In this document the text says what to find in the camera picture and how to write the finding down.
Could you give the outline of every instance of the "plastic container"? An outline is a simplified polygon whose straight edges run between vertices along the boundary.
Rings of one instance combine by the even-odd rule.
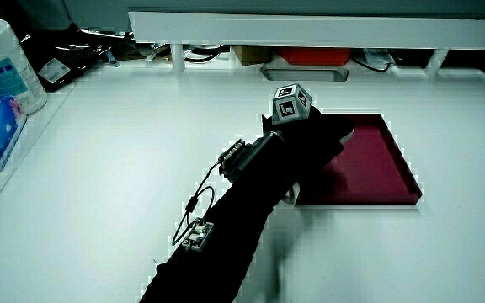
[[[0,19],[0,96],[3,95],[14,96],[26,114],[40,109],[48,99],[18,38],[7,21]]]
[[[279,47],[276,49],[290,64],[308,66],[344,66],[350,58],[349,48]]]

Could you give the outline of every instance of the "white cube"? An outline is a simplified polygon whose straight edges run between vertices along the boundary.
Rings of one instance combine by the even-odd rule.
[[[312,97],[299,84],[276,89],[273,98],[273,125],[308,118]]]

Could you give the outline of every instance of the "white table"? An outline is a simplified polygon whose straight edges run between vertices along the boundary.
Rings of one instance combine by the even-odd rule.
[[[137,302],[206,169],[259,135],[287,84],[233,54],[182,73],[148,65],[76,82],[4,186],[0,302]],[[347,82],[301,85],[318,108],[380,110],[424,200],[279,205],[237,303],[485,301],[485,75],[349,69]]]

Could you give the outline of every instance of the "black cable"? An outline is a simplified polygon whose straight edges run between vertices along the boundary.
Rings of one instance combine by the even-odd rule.
[[[186,232],[189,230],[189,227],[190,225],[187,225],[186,226],[186,229],[184,229],[183,233],[181,234],[181,236],[177,237],[180,229],[181,229],[181,226],[183,225],[183,222],[184,222],[184,219],[186,218],[187,222],[188,222],[188,218],[189,218],[189,212],[185,212],[184,213],[184,216],[183,216],[183,219],[181,219],[181,221],[179,222],[179,226],[177,227],[177,231],[175,231],[175,234],[173,235],[173,239],[172,239],[172,245],[175,245],[175,243],[179,242],[179,240],[181,240],[184,235],[186,234]]]
[[[192,62],[192,63],[206,63],[208,61],[215,59],[216,57],[218,57],[220,55],[220,52],[218,52],[218,53],[215,53],[213,55],[208,55],[207,57],[197,59],[197,58],[190,58],[189,57],[190,53],[194,53],[194,52],[192,52],[191,50],[185,51],[183,53],[183,57],[184,57],[185,61]]]
[[[212,207],[213,202],[215,201],[215,189],[213,189],[212,186],[206,186],[198,193],[198,196],[203,194],[203,192],[205,192],[207,189],[211,190],[211,202],[209,203],[209,207],[207,207],[207,211],[209,211]]]
[[[219,162],[216,162],[210,169],[209,169],[209,172],[207,172],[207,174],[205,175],[205,178],[201,181],[200,183],[200,186],[198,186],[198,189],[196,189],[195,193],[194,193],[194,196],[198,195],[198,192],[201,190],[201,187],[203,186],[203,184],[205,183],[205,181],[209,178],[209,176],[211,175],[212,173],[212,170],[215,169],[216,165],[220,164]]]
[[[203,186],[203,184],[205,183],[205,181],[209,178],[209,176],[211,175],[213,169],[215,169],[216,165],[220,164],[219,162],[216,162],[210,169],[209,171],[207,172],[207,174],[205,175],[205,178],[203,178],[203,180],[201,181],[200,183],[200,186],[198,186],[198,189],[196,189],[195,193],[194,193],[194,196],[192,196],[192,198],[190,198],[190,202],[189,204],[191,203],[192,206],[190,207],[190,209],[188,209],[188,205],[187,205],[187,210],[186,212],[184,213],[183,215],[183,219],[181,219],[181,221],[179,222],[179,226],[177,227],[177,231],[175,231],[175,234],[173,235],[173,239],[172,239],[172,245],[175,245],[177,242],[179,242],[179,240],[181,240],[185,235],[186,233],[191,229],[193,228],[192,226],[195,224],[196,220],[190,222],[190,213],[192,211],[194,211],[194,207],[195,207],[195,203],[197,203],[197,199],[198,197],[200,197],[201,194],[203,194],[207,189],[210,189],[212,194],[211,194],[211,202],[209,203],[209,207],[207,208],[207,211],[209,211],[212,207],[212,204],[215,200],[215,189],[212,188],[212,186],[206,186],[204,187],[203,189],[201,188]],[[184,229],[184,231],[181,233],[181,235],[179,237],[177,237],[177,235],[179,234],[179,231],[181,230],[181,226],[183,225],[183,222],[186,220],[186,228]]]
[[[385,68],[385,69],[380,70],[380,69],[377,69],[377,68],[375,68],[375,67],[369,66],[369,65],[367,65],[367,64],[365,64],[365,63],[362,63],[361,61],[358,61],[358,60],[357,60],[357,59],[355,59],[354,57],[353,57],[353,58],[351,58],[351,59],[353,59],[353,61],[354,61],[355,63],[357,63],[357,64],[359,64],[359,65],[361,65],[361,66],[363,66],[363,67],[366,67],[367,69],[372,70],[372,71],[374,71],[374,72],[386,72],[386,71],[388,71],[388,68],[391,66],[391,64],[390,64],[390,63],[387,63],[387,64],[386,64],[386,68]]]

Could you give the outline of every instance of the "black device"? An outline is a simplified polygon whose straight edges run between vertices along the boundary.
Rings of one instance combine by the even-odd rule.
[[[346,119],[322,115],[314,107],[304,120],[280,125],[272,125],[271,118],[262,121],[263,137],[252,144],[235,142],[201,182],[172,243],[183,241],[166,263],[157,266],[141,303],[233,302],[274,206],[295,182],[337,156],[343,150],[341,140],[353,132]],[[212,187],[201,187],[216,166],[232,186],[214,206],[211,199],[203,218],[189,222],[188,213],[194,210],[199,195],[209,189],[214,197]],[[176,237],[184,219],[187,229]],[[191,290],[196,280],[206,282],[206,291]]]

